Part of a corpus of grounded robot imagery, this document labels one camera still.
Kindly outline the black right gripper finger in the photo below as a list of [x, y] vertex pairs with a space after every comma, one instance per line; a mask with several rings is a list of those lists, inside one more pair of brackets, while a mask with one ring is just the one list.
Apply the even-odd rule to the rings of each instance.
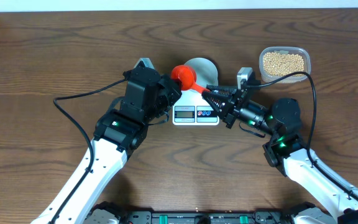
[[202, 93], [202, 98], [217, 112], [218, 116], [227, 115], [229, 96], [220, 93]]
[[206, 89], [212, 93], [235, 93], [237, 91], [236, 86], [215, 86], [207, 85]]

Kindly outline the red measuring scoop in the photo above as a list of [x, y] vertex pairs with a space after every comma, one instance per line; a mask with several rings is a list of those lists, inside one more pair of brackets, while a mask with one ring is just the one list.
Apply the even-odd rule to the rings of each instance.
[[191, 66], [176, 66], [171, 72], [171, 78], [181, 82], [182, 91], [194, 90], [200, 94], [202, 94], [204, 91], [208, 91], [205, 87], [202, 87], [196, 83], [196, 72]]

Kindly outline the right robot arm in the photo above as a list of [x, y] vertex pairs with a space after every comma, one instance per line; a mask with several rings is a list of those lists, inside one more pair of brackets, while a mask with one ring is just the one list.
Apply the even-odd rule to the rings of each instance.
[[239, 121], [250, 127], [248, 133], [260, 138], [269, 135], [262, 146], [269, 166], [307, 190], [335, 223], [358, 223], [358, 188], [317, 156], [310, 138], [303, 139], [298, 102], [280, 98], [265, 107], [251, 100], [256, 91], [273, 84], [262, 84], [251, 72], [238, 86], [208, 85], [201, 96], [227, 128]]

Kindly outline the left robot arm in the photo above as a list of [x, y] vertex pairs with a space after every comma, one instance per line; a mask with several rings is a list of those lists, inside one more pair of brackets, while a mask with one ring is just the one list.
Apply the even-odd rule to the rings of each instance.
[[124, 72], [126, 92], [114, 99], [85, 136], [86, 153], [52, 203], [34, 223], [83, 223], [108, 182], [147, 136], [153, 119], [181, 97], [181, 81], [138, 66]]

